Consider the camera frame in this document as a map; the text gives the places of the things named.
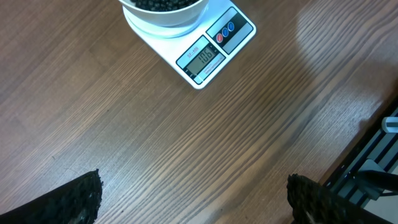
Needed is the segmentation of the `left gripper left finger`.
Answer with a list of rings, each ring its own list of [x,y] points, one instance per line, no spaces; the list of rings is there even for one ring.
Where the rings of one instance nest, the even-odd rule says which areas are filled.
[[[1,223],[92,224],[98,217],[103,193],[99,170],[80,177],[1,215]]]

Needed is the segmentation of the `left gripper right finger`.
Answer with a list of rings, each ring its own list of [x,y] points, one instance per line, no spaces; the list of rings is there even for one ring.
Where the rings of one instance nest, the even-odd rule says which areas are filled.
[[[296,223],[383,224],[388,221],[303,175],[288,177],[287,200]]]

